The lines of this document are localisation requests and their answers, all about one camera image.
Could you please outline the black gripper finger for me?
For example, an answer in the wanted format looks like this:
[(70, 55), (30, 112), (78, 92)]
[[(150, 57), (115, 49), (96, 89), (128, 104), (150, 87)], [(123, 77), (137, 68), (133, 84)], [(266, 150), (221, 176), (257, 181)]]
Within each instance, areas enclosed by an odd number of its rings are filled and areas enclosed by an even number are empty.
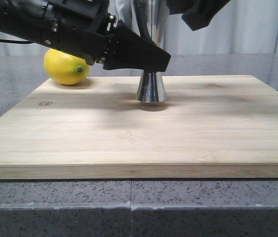
[(141, 69), (164, 72), (171, 55), (129, 29), (121, 20), (109, 31), (103, 69)]
[(192, 31), (205, 28), (229, 1), (194, 0), (193, 5), (182, 14), (181, 18)]

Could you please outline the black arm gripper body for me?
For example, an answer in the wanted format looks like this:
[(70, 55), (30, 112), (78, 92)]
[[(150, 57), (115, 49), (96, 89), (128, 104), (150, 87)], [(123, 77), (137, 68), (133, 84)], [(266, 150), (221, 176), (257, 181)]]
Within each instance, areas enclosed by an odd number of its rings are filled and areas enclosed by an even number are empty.
[(107, 0), (34, 0), (30, 17), (40, 43), (94, 65), (100, 62), (112, 22)]

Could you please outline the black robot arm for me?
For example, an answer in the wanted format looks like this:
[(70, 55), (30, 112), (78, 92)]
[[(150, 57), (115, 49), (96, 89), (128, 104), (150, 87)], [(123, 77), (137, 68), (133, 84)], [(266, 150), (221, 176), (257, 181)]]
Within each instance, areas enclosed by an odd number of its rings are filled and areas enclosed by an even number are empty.
[(0, 0), (0, 32), (105, 70), (163, 72), (170, 55), (108, 12), (107, 0)]

